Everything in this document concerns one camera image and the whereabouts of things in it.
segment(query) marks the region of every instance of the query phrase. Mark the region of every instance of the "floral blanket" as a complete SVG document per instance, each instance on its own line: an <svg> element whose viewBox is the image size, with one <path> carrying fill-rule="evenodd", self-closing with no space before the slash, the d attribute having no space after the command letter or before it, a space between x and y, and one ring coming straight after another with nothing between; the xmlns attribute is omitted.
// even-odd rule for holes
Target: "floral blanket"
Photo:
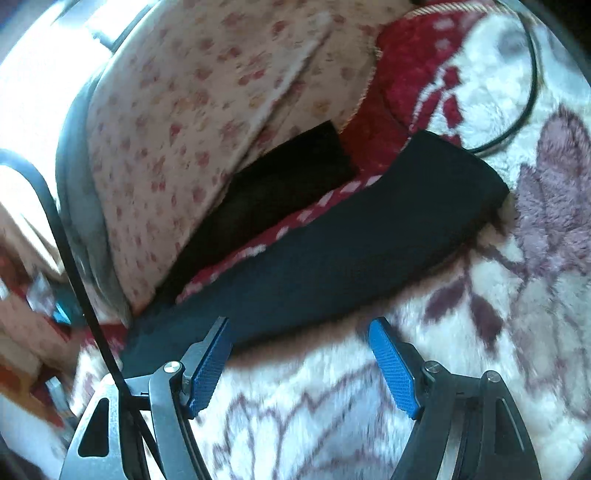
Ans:
<svg viewBox="0 0 591 480"><path fill-rule="evenodd" d="M531 78L519 22L484 4L454 5L383 30L376 75L342 133L353 155L361 146L391 155L419 128L475 147L519 115ZM364 338L379 315L451 372L500 372L543 478L572 473L591 445L591 89L543 25L534 34L534 112L485 158L511 189L498 218L402 293L233 357L192 423L212 477L390 478L413 423ZM454 460L451 447L442 478Z"/></svg>

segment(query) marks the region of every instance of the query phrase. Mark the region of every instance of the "gray fabric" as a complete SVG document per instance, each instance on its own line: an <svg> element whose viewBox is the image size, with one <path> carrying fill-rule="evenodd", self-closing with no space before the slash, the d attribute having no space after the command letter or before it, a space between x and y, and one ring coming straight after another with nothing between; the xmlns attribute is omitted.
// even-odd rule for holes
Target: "gray fabric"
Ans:
<svg viewBox="0 0 591 480"><path fill-rule="evenodd" d="M86 117L102 71L80 90L66 116L56 152L56 183L61 221L82 277L128 325L125 297L111 260L105 218L90 170Z"/></svg>

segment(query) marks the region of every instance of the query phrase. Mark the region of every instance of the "silver screw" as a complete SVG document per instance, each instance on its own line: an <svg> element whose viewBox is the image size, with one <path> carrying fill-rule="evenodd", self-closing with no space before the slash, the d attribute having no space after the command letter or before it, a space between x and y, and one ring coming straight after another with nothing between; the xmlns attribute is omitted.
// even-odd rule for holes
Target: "silver screw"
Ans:
<svg viewBox="0 0 591 480"><path fill-rule="evenodd" d="M428 360L425 362L425 369L429 373L436 374L441 371L441 364L435 360Z"/></svg>
<svg viewBox="0 0 591 480"><path fill-rule="evenodd" d="M489 382L498 383L501 381L501 376L494 370L489 370L488 372L486 372L486 379Z"/></svg>
<svg viewBox="0 0 591 480"><path fill-rule="evenodd" d="M179 362L168 362L164 365L164 371L168 374L173 374L178 372L181 368L181 364Z"/></svg>

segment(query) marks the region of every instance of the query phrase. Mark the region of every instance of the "black garment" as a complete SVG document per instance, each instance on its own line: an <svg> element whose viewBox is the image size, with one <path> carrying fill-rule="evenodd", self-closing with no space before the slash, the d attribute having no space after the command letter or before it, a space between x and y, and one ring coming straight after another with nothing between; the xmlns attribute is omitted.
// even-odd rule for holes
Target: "black garment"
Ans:
<svg viewBox="0 0 591 480"><path fill-rule="evenodd" d="M354 176L331 122L263 155L234 175L221 204L197 228L157 289L152 308L173 304L199 270Z"/></svg>
<svg viewBox="0 0 591 480"><path fill-rule="evenodd" d="M386 174L167 312L138 319L124 375L179 360L218 316L238 345L336 319L393 293L476 235L508 194L484 161L429 132Z"/></svg>

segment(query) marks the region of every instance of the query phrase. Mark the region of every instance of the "blue gripper pad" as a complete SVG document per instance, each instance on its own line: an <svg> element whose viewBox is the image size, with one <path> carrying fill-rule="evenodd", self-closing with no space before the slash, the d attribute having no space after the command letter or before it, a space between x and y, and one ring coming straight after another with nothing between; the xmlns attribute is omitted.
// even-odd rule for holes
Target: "blue gripper pad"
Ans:
<svg viewBox="0 0 591 480"><path fill-rule="evenodd" d="M197 413L209 405L217 381L232 351L232 335L228 320L224 320L210 342L206 338L203 343L209 343L209 346L193 376L191 396L187 404L190 418L195 418Z"/></svg>
<svg viewBox="0 0 591 480"><path fill-rule="evenodd" d="M374 352L396 406L415 420L421 406L415 394L414 379L385 328L378 319L371 321L369 346Z"/></svg>

